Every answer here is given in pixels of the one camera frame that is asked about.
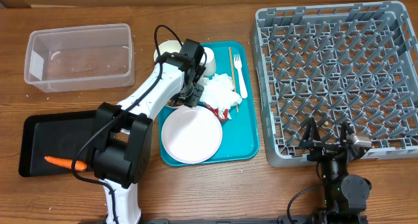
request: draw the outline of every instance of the carrot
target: carrot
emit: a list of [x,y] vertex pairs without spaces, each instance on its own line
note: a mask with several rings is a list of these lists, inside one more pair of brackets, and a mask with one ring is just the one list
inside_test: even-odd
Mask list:
[[[57,165],[64,168],[71,169],[72,159],[61,159],[52,156],[45,156],[45,160],[53,165]],[[77,172],[84,172],[87,169],[87,165],[83,161],[76,162],[76,171]]]

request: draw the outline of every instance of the teal tray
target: teal tray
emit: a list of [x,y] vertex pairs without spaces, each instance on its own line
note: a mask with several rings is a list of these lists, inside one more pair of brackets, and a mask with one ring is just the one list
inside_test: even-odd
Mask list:
[[[246,83],[248,97],[243,99],[241,104],[238,106],[239,113],[236,112],[236,107],[229,110],[229,114],[233,118],[232,120],[227,120],[225,123],[221,122],[223,138],[219,150],[210,159],[199,164],[251,159],[259,151],[260,140],[257,130],[257,120],[255,119],[253,93],[251,92],[251,82],[249,80],[247,58],[244,47],[234,41],[211,42],[202,44],[202,46],[209,47],[214,51],[216,59],[216,74],[226,73],[229,76],[232,76],[228,47],[231,47],[233,55],[240,54],[242,62],[242,75]],[[238,83],[238,73],[236,69],[234,69],[234,74],[236,79],[235,82],[238,88],[237,92],[239,93],[240,86]],[[158,114],[161,158],[163,158],[166,164],[174,167],[186,166],[187,164],[178,162],[167,153],[161,140],[161,129],[163,124],[173,111],[175,110],[164,106],[162,111]]]

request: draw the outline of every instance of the plastic fork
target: plastic fork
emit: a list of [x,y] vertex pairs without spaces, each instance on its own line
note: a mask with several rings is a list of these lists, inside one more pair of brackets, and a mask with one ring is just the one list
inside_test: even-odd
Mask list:
[[242,76],[242,63],[240,54],[234,55],[234,67],[238,71],[238,80],[240,83],[240,94],[243,99],[248,97],[246,83],[244,81],[244,77]]

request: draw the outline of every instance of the wooden stick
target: wooden stick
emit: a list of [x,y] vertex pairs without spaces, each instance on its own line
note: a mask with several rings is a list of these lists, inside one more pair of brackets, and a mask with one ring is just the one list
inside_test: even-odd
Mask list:
[[[229,47],[229,61],[231,62],[231,72],[233,74],[233,84],[234,84],[234,92],[236,93],[236,85],[235,85],[235,74],[234,74],[234,63],[233,63],[233,53],[231,52],[231,47]],[[238,103],[236,104],[236,112],[238,113]]]

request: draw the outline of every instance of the gray plastic crate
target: gray plastic crate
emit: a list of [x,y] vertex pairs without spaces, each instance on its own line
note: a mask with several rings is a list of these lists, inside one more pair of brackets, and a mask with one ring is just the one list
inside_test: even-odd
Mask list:
[[402,3],[263,8],[250,36],[272,166],[311,165],[298,149],[311,116],[323,141],[343,121],[369,135],[364,158],[418,156],[418,45]]

